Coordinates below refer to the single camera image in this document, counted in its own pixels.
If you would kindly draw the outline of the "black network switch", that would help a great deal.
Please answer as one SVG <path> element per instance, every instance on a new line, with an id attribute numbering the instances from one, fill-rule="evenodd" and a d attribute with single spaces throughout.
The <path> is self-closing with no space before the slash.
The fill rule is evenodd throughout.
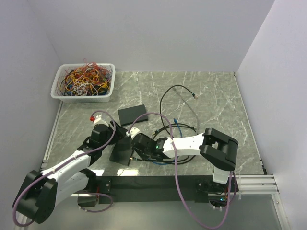
<path id="1" fill-rule="evenodd" d="M 131 139 L 125 137 L 114 145 L 109 160 L 114 163 L 129 166 L 132 154 Z"/>
<path id="2" fill-rule="evenodd" d="M 138 105 L 118 110 L 118 116 L 121 126 L 131 125 L 137 117 L 147 113 L 145 105 Z"/>

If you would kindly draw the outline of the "black ethernet cable short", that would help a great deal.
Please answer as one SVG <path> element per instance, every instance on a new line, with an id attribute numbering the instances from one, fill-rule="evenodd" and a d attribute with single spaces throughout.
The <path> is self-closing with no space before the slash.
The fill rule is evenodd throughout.
<path id="1" fill-rule="evenodd" d="M 182 128 L 187 128 L 187 129 L 191 129 L 192 131 L 196 132 L 196 129 L 194 126 L 190 126 L 190 125 L 187 125 L 187 124 L 183 124 L 183 123 L 172 123 L 172 127 L 176 127 L 178 130 L 179 130 L 179 133 L 180 133 L 180 136 L 183 137 L 182 135 Z M 155 139 L 158 134 L 160 134 L 162 131 L 167 131 L 169 129 L 169 126 L 166 126 L 166 127 L 162 127 L 156 131 L 153 132 L 152 136 L 153 136 L 153 139 Z M 183 160 L 180 160 L 180 162 L 189 162 L 191 161 L 189 160 L 189 157 L 186 157 L 185 159 Z M 173 164 L 175 161 L 172 160 L 172 161 L 169 161 L 169 162 L 162 162 L 162 161 L 154 161 L 154 160 L 150 160 L 150 162 L 154 163 L 154 164 L 157 164 L 157 165 L 167 165 L 167 164 Z"/>

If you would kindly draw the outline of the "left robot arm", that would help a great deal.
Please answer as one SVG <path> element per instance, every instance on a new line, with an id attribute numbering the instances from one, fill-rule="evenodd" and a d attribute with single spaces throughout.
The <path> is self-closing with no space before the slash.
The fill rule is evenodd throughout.
<path id="1" fill-rule="evenodd" d="M 54 208 L 70 195 L 83 191 L 94 196 L 98 201 L 102 196 L 96 174 L 89 170 L 108 145 L 113 145 L 126 136 L 127 130 L 114 121 L 109 124 L 96 124 L 77 150 L 67 159 L 41 172 L 30 171 L 12 205 L 13 221 L 20 213 L 32 222 L 43 223 Z"/>

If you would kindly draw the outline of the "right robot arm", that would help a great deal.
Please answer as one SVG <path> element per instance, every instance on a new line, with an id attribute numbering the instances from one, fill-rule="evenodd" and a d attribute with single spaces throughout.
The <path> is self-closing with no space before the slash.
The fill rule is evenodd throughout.
<path id="1" fill-rule="evenodd" d="M 170 160 L 178 156 L 202 156 L 214 166 L 211 186 L 216 191 L 224 190 L 228 185 L 230 172 L 236 169 L 239 142 L 214 129 L 185 138 L 159 138 L 153 140 L 139 129 L 126 132 L 130 137 L 132 149 L 142 160 Z"/>

